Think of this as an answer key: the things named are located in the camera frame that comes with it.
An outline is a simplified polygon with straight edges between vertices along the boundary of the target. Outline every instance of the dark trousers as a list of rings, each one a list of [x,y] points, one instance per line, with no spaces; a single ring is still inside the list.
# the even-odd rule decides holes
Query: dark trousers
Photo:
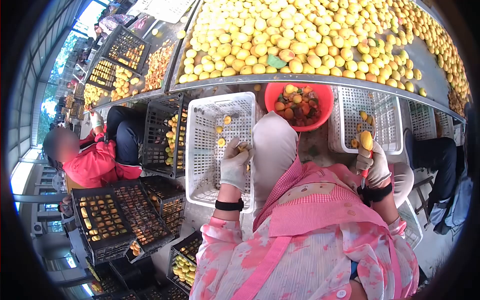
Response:
[[[429,195],[428,207],[439,200],[447,199],[454,193],[456,182],[456,145],[451,138],[416,141],[413,148],[414,166],[438,171]]]
[[[116,142],[115,160],[137,166],[138,144],[144,142],[145,115],[131,108],[113,106],[107,116],[108,139]]]

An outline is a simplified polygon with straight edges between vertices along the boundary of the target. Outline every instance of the red plastic bucket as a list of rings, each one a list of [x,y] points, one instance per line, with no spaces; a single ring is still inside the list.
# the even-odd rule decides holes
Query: red plastic bucket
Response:
[[[296,87],[306,87],[309,86],[314,92],[318,95],[318,108],[320,109],[320,115],[318,116],[318,121],[312,125],[308,126],[292,126],[292,128],[297,132],[312,131],[319,128],[323,123],[325,123],[333,109],[333,93],[332,87],[324,84],[298,84],[298,83],[269,83],[265,89],[265,106],[267,110],[277,112],[275,110],[275,102],[278,100],[278,96],[283,93],[283,88],[287,84],[293,84]]]

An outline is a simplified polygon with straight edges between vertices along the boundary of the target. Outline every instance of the white button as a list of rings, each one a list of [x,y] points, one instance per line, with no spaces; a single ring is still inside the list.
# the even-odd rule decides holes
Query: white button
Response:
[[[344,290],[344,289],[341,289],[340,291],[338,291],[338,292],[336,293],[336,296],[337,296],[338,298],[343,298],[343,297],[345,297],[346,295],[347,295],[347,291]]]

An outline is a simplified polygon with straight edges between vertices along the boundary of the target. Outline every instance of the white work glove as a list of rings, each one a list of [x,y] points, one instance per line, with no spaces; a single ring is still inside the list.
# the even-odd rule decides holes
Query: white work glove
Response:
[[[92,128],[98,126],[103,127],[103,117],[96,110],[92,110],[92,112],[90,112],[90,121],[92,122]]]
[[[228,183],[245,192],[245,181],[247,175],[247,164],[253,156],[252,145],[242,142],[236,137],[228,143],[220,164],[220,184]],[[247,151],[240,153],[237,146]]]
[[[387,157],[385,152],[380,147],[380,145],[374,140],[373,141],[373,157],[370,156],[370,151],[363,148],[360,142],[360,134],[356,136],[357,141],[359,142],[359,154],[357,155],[357,164],[356,168],[360,174],[362,170],[368,169],[367,180],[370,188],[374,188],[385,179],[389,178],[391,173],[388,170]]]

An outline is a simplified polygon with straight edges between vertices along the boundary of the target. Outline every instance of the pink apron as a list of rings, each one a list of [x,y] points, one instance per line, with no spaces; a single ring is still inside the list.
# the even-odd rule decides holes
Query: pink apron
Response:
[[[256,267],[252,275],[235,292],[232,297],[233,300],[251,300],[255,297],[282,258],[293,236],[302,235],[315,229],[325,228],[329,225],[348,222],[370,222],[384,228],[389,237],[390,260],[395,283],[394,298],[400,297],[402,290],[400,267],[388,226],[376,212],[361,202],[358,195],[354,193],[348,185],[344,183],[341,184],[339,180],[337,180],[338,177],[335,179],[335,171],[339,171],[338,168],[341,169],[341,166],[342,165],[334,165],[328,168],[320,168],[314,163],[302,165],[297,155],[290,168],[275,184],[264,208],[253,223],[253,231],[255,231],[268,216],[271,216],[269,237],[276,239],[268,254]],[[311,182],[319,182],[318,177],[324,177],[323,179],[325,181],[321,180],[320,182],[331,182],[335,184],[335,187],[329,194],[309,195],[278,205],[278,199],[292,187],[309,183],[309,178],[311,178]],[[295,220],[295,226],[291,225],[292,220]],[[335,290],[331,295],[322,298],[339,299],[345,296],[349,298],[350,294],[351,287],[348,283],[338,290]]]

